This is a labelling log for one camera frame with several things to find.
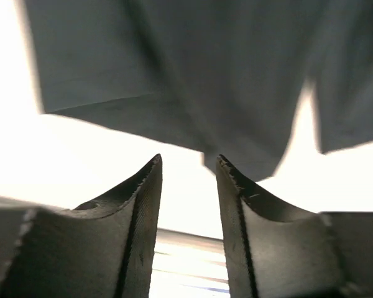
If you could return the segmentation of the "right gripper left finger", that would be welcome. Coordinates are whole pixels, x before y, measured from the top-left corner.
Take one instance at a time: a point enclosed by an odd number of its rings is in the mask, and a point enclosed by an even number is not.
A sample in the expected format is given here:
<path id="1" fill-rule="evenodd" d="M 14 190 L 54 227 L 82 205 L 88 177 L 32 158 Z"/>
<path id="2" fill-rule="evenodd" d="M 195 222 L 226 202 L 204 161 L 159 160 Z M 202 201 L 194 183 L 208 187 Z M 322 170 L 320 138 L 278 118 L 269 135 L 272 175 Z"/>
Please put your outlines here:
<path id="1" fill-rule="evenodd" d="M 0 297 L 147 297 L 162 158 L 73 210 L 0 197 Z"/>

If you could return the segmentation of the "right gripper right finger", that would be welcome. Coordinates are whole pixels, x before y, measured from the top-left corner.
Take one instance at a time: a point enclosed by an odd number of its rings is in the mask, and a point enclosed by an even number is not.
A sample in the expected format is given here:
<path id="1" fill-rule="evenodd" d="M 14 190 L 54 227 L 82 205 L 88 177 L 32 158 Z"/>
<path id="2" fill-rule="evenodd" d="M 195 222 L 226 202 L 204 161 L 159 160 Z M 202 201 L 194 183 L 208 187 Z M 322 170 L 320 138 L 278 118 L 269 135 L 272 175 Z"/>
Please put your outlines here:
<path id="1" fill-rule="evenodd" d="M 373 212 L 313 213 L 216 162 L 232 297 L 373 297 Z"/>

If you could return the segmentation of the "dark green shorts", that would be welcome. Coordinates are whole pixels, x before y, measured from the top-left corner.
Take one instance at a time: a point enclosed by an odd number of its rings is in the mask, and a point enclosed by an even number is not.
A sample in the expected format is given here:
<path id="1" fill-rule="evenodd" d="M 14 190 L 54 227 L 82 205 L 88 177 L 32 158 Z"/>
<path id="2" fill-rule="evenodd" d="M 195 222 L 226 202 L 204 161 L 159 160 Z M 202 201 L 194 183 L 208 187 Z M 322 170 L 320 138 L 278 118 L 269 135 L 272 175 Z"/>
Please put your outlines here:
<path id="1" fill-rule="evenodd" d="M 228 157 L 282 159 L 315 85 L 323 153 L 373 141 L 373 1 L 26 1 L 44 112 Z"/>

